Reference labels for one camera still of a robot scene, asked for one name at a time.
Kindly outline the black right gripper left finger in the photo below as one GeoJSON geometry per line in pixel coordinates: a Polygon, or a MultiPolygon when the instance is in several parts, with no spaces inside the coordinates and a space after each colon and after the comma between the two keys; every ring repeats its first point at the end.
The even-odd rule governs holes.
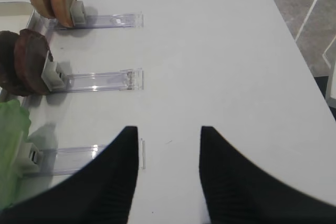
{"type": "Polygon", "coordinates": [[[126,126],[80,171],[3,210],[1,223],[127,223],[138,170],[138,129],[126,126]]]}

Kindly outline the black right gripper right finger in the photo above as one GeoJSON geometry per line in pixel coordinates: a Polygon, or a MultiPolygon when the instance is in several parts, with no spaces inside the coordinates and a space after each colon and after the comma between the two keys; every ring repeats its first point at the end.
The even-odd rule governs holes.
{"type": "Polygon", "coordinates": [[[212,126],[201,129],[199,173],[211,223],[335,223],[335,207],[275,179],[212,126]]]}

